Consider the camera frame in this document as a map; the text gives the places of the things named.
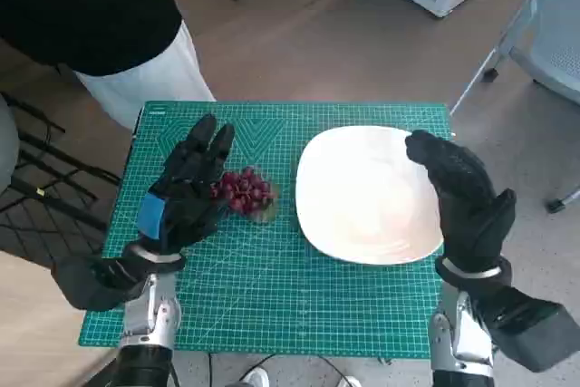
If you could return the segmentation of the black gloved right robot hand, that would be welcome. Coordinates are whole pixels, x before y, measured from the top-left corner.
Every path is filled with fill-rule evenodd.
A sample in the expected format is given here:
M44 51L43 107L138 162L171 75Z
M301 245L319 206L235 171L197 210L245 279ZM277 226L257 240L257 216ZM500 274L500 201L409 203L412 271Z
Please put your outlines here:
M438 195L444 256L465 273L497 266L516 217L515 191L498 194L483 162L466 147L421 130L405 144L408 158L427 170Z

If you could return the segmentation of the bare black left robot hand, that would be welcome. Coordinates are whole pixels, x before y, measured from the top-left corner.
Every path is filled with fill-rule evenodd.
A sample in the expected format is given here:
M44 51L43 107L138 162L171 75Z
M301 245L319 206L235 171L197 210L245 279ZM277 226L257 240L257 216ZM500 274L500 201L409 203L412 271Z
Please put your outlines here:
M212 192L221 179L235 136L210 113L176 144L137 216L139 242L159 255L177 254L217 230L225 201Z

